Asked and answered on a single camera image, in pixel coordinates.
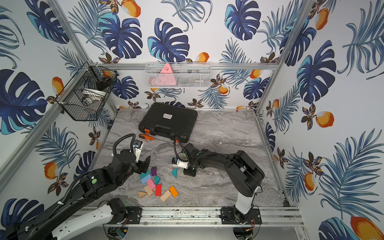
gray marble surface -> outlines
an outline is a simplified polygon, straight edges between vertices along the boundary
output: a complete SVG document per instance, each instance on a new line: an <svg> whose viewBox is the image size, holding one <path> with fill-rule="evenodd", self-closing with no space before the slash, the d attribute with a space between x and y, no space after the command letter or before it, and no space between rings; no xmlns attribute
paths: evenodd
<svg viewBox="0 0 384 240"><path fill-rule="evenodd" d="M108 165L112 160L112 145L123 135L135 133L136 139L141 133L138 124L146 114L145 111L130 111L121 109L115 118L114 125L103 144L103 149L96 160L94 168ZM265 178L262 182L263 193L255 197L254 204L258 206L282 207L278 187L270 169L261 138L257 131L253 111L198 111L198 117L189 142L197 149L206 148L223 154L245 151L264 171ZM102 200L112 197L120 197L126 205L135 206L232 206L237 199L237 190L230 178L223 170L214 168L199 169L196 177L182 174L178 169L177 178L172 175L174 165L171 159L174 157L173 144L162 141L144 141L140 160L151 155L152 166L157 166L157 175L162 184L162 194L171 186L174 186L179 195L169 197L165 202L155 194L140 199L137 191L144 192L144 186L140 182L139 174L134 173L121 187L105 194L93 204L97 205ZM130 139L122 141L117 150L127 149Z"/></svg>

pink triangular object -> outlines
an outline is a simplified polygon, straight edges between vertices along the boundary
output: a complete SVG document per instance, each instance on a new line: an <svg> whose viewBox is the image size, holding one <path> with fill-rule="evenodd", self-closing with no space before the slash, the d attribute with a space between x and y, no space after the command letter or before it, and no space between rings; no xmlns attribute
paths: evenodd
<svg viewBox="0 0 384 240"><path fill-rule="evenodd" d="M173 73L169 63L166 63L160 73Z"/></svg>
<svg viewBox="0 0 384 240"><path fill-rule="evenodd" d="M157 77L157 81L156 79L153 79L152 84L156 85L156 82L157 82L158 85L168 85L168 86L176 85L176 79L175 79L175 76L173 75L173 71L169 63L165 64L165 66L163 67L160 73L171 73L171 74L169 75L159 74Z"/></svg>

teal triangular block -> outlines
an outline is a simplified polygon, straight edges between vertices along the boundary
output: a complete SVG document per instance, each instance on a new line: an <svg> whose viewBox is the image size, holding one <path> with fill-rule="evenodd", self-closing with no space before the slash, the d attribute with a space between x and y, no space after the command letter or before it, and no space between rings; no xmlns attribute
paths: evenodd
<svg viewBox="0 0 384 240"><path fill-rule="evenodd" d="M140 174L140 178L143 179L145 178L148 174L151 174L151 172L148 170L146 173Z"/></svg>
<svg viewBox="0 0 384 240"><path fill-rule="evenodd" d="M155 175L155 184L157 185L160 182L160 178Z"/></svg>
<svg viewBox="0 0 384 240"><path fill-rule="evenodd" d="M177 178L177 168L175 168L175 170L172 171L172 174Z"/></svg>

black plastic case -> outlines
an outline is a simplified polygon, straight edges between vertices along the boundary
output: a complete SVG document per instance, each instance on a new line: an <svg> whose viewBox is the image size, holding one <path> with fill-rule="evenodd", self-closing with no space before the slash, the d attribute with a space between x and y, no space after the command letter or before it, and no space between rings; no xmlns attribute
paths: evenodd
<svg viewBox="0 0 384 240"><path fill-rule="evenodd" d="M153 103L139 123L139 130L187 143L197 119L197 111L164 103Z"/></svg>

black wire basket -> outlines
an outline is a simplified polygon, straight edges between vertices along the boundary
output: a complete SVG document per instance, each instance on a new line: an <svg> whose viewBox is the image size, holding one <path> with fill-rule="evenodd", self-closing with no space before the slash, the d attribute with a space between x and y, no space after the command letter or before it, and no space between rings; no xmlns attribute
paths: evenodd
<svg viewBox="0 0 384 240"><path fill-rule="evenodd" d="M118 73L102 66L89 66L85 62L74 77L77 74L81 74L81 77L76 86L63 101L57 103L75 121L97 121L116 83Z"/></svg>

